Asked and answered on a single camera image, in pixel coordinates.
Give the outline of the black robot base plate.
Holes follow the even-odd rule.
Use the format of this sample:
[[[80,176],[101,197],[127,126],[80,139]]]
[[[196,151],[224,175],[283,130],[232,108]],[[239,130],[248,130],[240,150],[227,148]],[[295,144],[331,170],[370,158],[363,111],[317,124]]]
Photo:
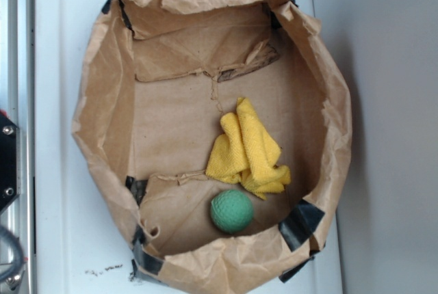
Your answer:
[[[19,171],[19,128],[1,109],[1,214],[20,194]]]

